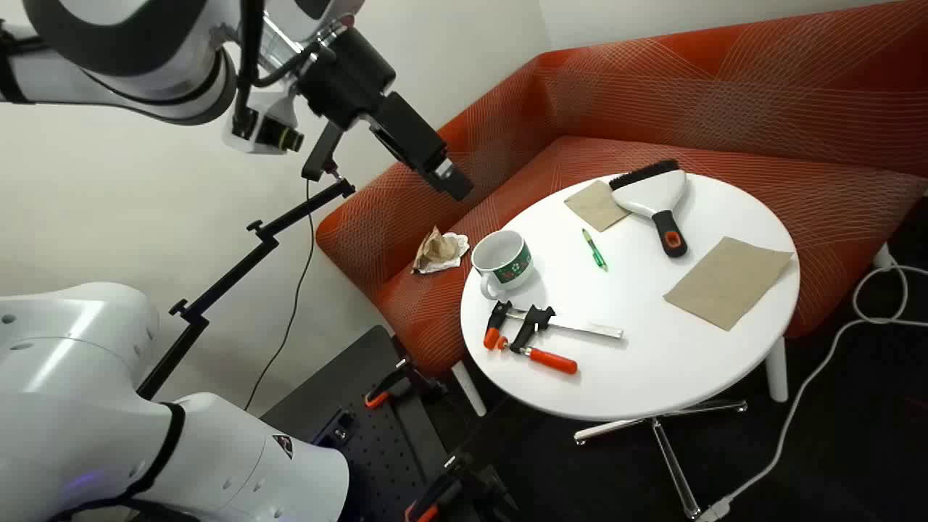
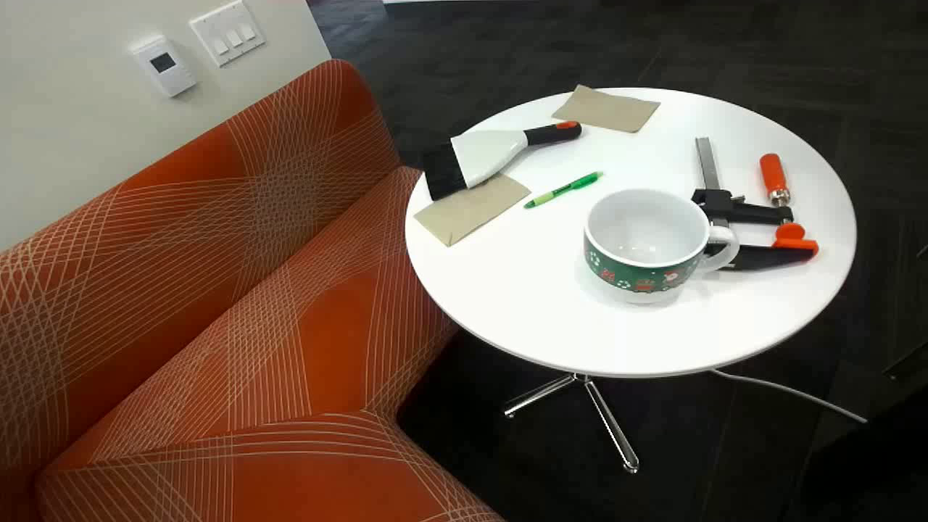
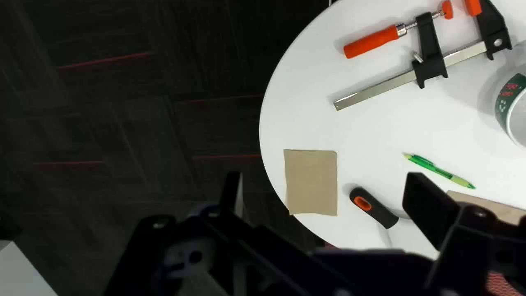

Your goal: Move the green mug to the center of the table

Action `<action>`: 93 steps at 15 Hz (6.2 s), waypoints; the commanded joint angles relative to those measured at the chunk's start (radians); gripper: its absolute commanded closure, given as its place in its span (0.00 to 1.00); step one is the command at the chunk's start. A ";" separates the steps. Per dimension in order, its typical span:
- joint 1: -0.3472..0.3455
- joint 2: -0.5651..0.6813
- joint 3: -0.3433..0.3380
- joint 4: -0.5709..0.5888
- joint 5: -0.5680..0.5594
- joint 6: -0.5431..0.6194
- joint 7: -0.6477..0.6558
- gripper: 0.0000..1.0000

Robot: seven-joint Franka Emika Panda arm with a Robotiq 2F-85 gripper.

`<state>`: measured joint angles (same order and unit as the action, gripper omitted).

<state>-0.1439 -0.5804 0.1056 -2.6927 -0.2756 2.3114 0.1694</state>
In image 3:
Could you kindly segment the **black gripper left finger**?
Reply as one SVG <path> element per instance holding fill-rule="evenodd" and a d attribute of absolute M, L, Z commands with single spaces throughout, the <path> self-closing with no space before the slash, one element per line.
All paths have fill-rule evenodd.
<path fill-rule="evenodd" d="M 104 296 L 352 296 L 336 270 L 242 219 L 244 176 L 184 220 L 138 222 Z"/>

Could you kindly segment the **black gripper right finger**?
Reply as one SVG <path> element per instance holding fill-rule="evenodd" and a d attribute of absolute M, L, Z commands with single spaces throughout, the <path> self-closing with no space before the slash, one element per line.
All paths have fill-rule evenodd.
<path fill-rule="evenodd" d="M 439 252 L 426 280 L 429 296 L 490 296 L 488 273 L 526 294 L 526 225 L 487 207 L 457 202 L 423 173 L 408 173 L 403 209 Z"/>

